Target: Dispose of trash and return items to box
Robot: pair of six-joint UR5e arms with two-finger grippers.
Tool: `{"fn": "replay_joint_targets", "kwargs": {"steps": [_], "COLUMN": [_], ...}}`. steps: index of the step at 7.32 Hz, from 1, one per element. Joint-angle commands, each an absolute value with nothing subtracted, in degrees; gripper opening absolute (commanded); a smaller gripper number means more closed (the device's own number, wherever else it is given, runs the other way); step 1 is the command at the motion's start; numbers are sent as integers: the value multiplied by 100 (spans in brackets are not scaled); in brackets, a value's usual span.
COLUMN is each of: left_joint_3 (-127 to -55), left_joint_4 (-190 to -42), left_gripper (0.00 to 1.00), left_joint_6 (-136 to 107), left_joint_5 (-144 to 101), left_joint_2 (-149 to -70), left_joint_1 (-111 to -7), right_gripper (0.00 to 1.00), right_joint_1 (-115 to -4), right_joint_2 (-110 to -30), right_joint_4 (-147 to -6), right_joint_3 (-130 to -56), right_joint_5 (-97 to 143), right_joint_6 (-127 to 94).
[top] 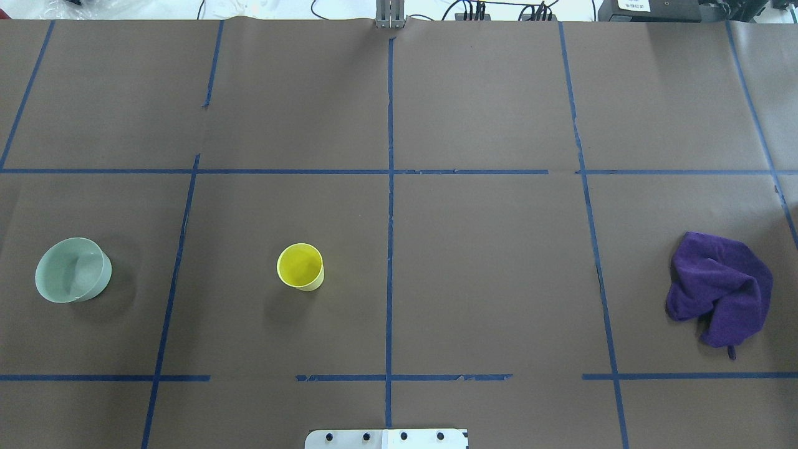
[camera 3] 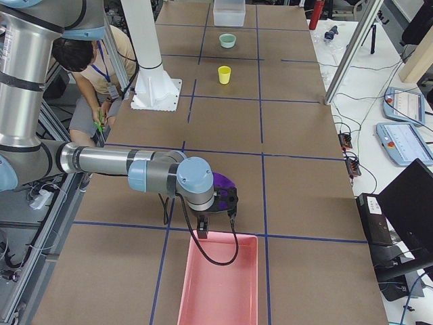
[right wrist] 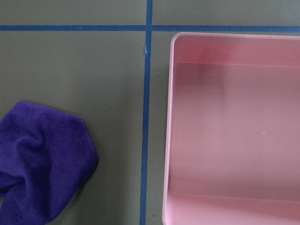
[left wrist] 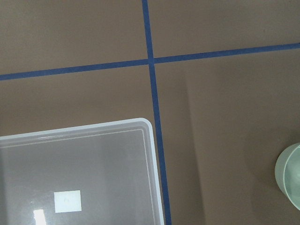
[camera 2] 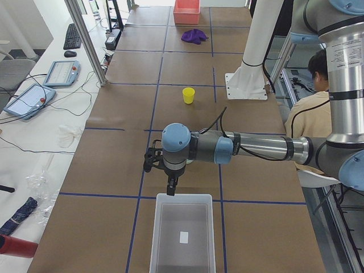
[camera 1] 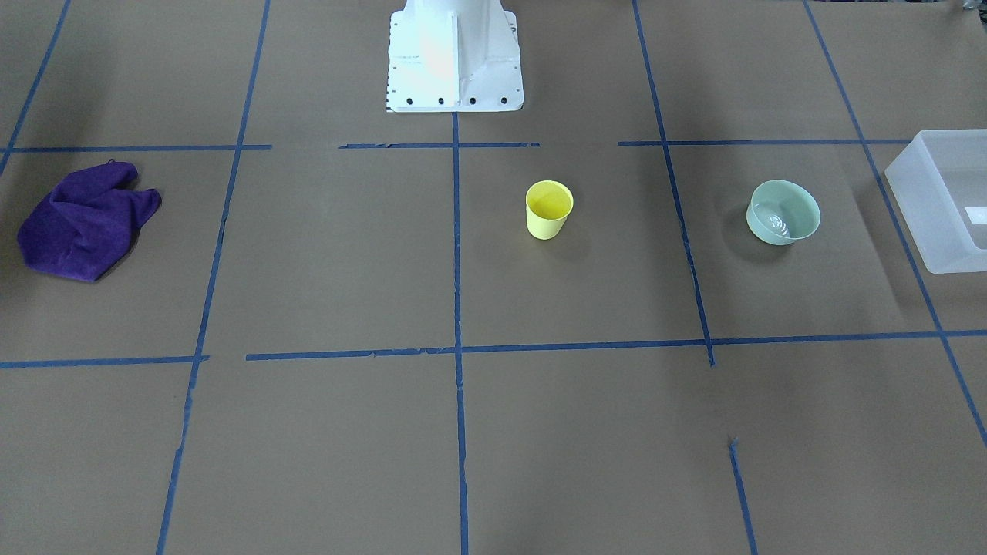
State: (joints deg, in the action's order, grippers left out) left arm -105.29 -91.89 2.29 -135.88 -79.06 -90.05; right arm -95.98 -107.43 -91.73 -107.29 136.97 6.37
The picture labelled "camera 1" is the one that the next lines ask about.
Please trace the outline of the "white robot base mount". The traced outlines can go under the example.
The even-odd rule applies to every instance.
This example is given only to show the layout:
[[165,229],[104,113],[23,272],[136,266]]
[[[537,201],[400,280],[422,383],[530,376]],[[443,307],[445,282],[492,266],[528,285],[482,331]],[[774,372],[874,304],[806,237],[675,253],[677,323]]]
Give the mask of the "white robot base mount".
[[517,18],[500,1],[406,1],[390,15],[388,57],[388,112],[523,109]]

